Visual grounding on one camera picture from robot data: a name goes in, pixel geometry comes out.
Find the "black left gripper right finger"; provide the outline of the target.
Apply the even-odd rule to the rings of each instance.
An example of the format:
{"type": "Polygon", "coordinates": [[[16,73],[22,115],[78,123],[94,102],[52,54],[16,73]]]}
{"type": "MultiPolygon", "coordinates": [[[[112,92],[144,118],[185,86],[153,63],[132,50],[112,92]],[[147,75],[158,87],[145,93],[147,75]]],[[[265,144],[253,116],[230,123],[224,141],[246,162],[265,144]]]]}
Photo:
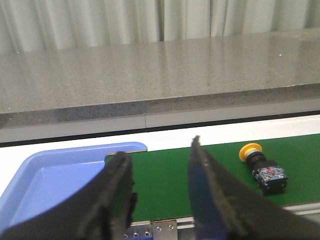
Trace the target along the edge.
{"type": "Polygon", "coordinates": [[[197,240],[318,240],[320,225],[259,195],[199,143],[188,160],[188,192],[197,240]]]}

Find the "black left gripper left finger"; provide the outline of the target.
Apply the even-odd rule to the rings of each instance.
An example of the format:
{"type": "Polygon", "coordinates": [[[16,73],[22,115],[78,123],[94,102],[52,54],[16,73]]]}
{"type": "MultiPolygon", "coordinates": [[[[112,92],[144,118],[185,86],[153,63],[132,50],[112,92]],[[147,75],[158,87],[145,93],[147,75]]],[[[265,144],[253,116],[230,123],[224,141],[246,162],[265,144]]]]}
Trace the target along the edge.
{"type": "Polygon", "coordinates": [[[123,240],[137,203],[133,163],[117,152],[84,187],[30,220],[6,229],[2,240],[123,240]]]}

